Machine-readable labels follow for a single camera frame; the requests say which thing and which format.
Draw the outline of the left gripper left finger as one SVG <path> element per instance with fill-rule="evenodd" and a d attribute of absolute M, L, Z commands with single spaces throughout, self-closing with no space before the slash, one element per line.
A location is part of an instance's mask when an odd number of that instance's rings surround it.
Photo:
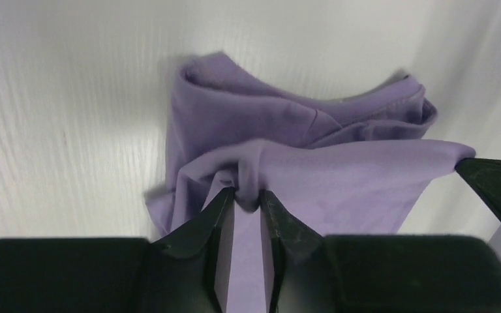
<path fill-rule="evenodd" d="M 225 312 L 234 239 L 234 188 L 151 244 L 137 312 Z"/>

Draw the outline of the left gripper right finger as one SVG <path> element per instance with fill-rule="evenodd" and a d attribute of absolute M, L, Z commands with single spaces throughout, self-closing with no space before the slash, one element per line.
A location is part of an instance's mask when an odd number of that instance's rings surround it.
<path fill-rule="evenodd" d="M 268 312 L 338 312 L 324 238 L 261 190 L 260 230 Z"/>

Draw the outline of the purple t shirt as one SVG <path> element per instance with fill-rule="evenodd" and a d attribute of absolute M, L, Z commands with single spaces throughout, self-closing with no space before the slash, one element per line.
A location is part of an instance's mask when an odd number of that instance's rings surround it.
<path fill-rule="evenodd" d="M 433 179 L 476 153 L 425 139 L 438 112 L 412 76 L 317 100 L 268 85 L 218 52 L 188 61 L 172 79 L 165 181 L 145 202 L 167 235 L 222 188 L 235 188 L 229 312 L 267 310 L 262 189 L 322 235 L 395 233 Z"/>

